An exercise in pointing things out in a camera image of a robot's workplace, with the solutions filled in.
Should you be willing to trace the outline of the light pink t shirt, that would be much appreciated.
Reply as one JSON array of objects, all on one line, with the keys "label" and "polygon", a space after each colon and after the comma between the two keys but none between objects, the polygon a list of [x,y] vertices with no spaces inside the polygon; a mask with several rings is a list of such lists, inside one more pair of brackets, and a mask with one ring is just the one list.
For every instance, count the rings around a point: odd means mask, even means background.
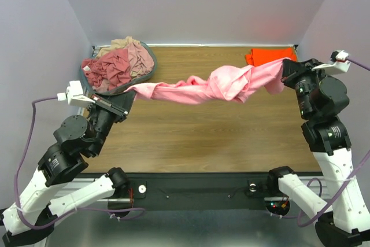
[{"label": "light pink t shirt", "polygon": [[247,65],[238,68],[224,65],[215,69],[207,80],[190,76],[176,84],[141,83],[129,87],[126,92],[135,91],[136,98],[198,105],[207,101],[221,100],[244,103],[261,88],[272,95],[283,91],[280,81],[283,60],[278,59],[260,66]]}]

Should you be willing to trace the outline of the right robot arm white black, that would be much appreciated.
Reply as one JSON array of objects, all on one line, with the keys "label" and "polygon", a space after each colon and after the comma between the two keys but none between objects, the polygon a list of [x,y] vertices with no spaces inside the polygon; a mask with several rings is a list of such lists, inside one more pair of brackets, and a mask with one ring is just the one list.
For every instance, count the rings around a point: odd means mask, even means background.
[{"label": "right robot arm white black", "polygon": [[352,143],[338,114],[349,105],[346,86],[331,73],[334,64],[315,59],[283,60],[282,83],[295,90],[304,138],[318,162],[330,201],[325,202],[305,185],[288,166],[272,169],[267,191],[285,194],[314,224],[324,246],[360,246],[369,241],[369,210],[352,163]]}]

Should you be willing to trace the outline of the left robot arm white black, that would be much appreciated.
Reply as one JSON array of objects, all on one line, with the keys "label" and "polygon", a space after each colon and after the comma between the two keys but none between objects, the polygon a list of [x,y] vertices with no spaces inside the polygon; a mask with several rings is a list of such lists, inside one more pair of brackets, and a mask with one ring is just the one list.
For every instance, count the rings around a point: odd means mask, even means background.
[{"label": "left robot arm white black", "polygon": [[124,121],[136,93],[119,95],[59,93],[58,101],[86,107],[87,117],[72,115],[55,130],[56,142],[43,157],[27,187],[18,190],[14,178],[15,202],[1,210],[1,225],[5,227],[2,240],[5,246],[33,245],[47,238],[60,220],[88,205],[109,197],[133,197],[130,180],[120,168],[111,168],[95,182],[64,197],[55,195],[88,167],[84,160],[100,154],[115,123]]}]

